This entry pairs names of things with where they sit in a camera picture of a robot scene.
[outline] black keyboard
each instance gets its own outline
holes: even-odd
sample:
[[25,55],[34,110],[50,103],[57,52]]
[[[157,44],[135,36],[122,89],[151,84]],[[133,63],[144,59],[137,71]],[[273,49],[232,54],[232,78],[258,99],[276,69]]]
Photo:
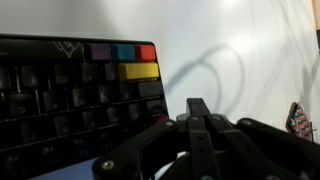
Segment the black keyboard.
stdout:
[[0,36],[0,179],[97,157],[161,116],[151,42]]

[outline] keyboard logo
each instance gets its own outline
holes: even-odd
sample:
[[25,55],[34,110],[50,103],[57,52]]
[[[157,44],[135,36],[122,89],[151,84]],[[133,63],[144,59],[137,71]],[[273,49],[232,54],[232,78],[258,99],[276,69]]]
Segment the keyboard logo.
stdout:
[[71,58],[73,52],[75,52],[78,47],[80,46],[80,43],[71,43],[67,41],[53,41],[53,44],[58,48],[59,51],[63,51],[66,53],[68,58]]

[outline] yellow keycap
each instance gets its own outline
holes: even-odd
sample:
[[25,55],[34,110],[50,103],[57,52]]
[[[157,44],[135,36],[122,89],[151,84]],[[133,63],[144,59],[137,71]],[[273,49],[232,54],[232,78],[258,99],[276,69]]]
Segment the yellow keycap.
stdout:
[[135,80],[159,77],[157,63],[121,63],[119,64],[120,80]]

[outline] keycap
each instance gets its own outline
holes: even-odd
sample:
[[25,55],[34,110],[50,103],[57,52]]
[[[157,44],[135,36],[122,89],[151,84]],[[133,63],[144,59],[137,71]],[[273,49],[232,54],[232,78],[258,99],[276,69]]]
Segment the keycap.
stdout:
[[92,144],[85,138],[76,138],[73,140],[74,152],[73,155],[76,158],[84,158],[92,154],[93,147]]
[[110,151],[111,149],[114,148],[114,143],[112,141],[112,138],[110,137],[109,135],[110,133],[109,132],[101,132],[99,134],[99,139],[100,139],[100,150],[102,152],[107,152],[107,151]]
[[9,107],[12,117],[27,116],[36,113],[36,103],[32,94],[9,95]]
[[120,63],[120,80],[158,78],[159,69],[156,63]]
[[0,149],[17,146],[21,143],[21,138],[21,129],[18,123],[0,124]]
[[132,137],[133,133],[134,133],[134,130],[130,126],[124,126],[122,128],[122,135],[123,135],[124,139]]
[[115,62],[134,62],[134,46],[131,44],[112,44],[111,57]]
[[46,166],[52,167],[59,165],[63,162],[62,154],[63,150],[57,145],[47,145],[42,147],[42,159]]
[[111,85],[103,85],[98,87],[99,103],[113,102],[113,90]]
[[22,84],[25,87],[44,86],[48,78],[44,66],[32,65],[21,67]]
[[40,121],[42,125],[43,139],[57,137],[54,116],[43,116]]
[[0,94],[0,120],[5,119],[5,113],[6,113],[7,106],[4,103],[4,100]]
[[82,64],[82,80],[85,83],[99,81],[99,69],[97,64]]
[[44,109],[46,112],[66,110],[66,97],[61,91],[43,92]]
[[22,140],[24,144],[32,143],[42,139],[41,125],[39,122],[24,122],[21,124]]
[[119,89],[122,101],[127,101],[133,98],[133,89],[129,83],[120,84]]
[[150,62],[156,60],[156,51],[153,45],[135,45],[136,60],[138,62]]
[[150,116],[156,116],[161,114],[168,114],[167,106],[164,99],[157,99],[147,102],[148,114]]
[[71,133],[68,117],[65,115],[54,117],[57,136],[64,136]]
[[105,64],[106,78],[108,81],[114,81],[119,79],[119,70],[117,64]]
[[95,129],[101,126],[101,114],[98,110],[83,112],[82,117],[86,130]]
[[55,65],[54,74],[57,84],[68,84],[72,81],[71,65]]
[[0,67],[0,90],[11,87],[10,72],[8,67]]
[[17,178],[27,173],[25,159],[19,154],[12,154],[4,157],[6,172],[10,178]]
[[91,59],[94,61],[108,61],[111,60],[111,47],[109,44],[89,44]]
[[140,97],[159,96],[163,94],[161,81],[142,82],[138,84]]
[[141,104],[135,103],[128,106],[130,120],[134,121],[143,117],[143,108]]
[[110,124],[120,123],[120,114],[116,107],[110,107],[107,109],[108,120]]
[[92,95],[89,88],[77,88],[72,90],[73,104],[75,107],[85,107],[92,105]]

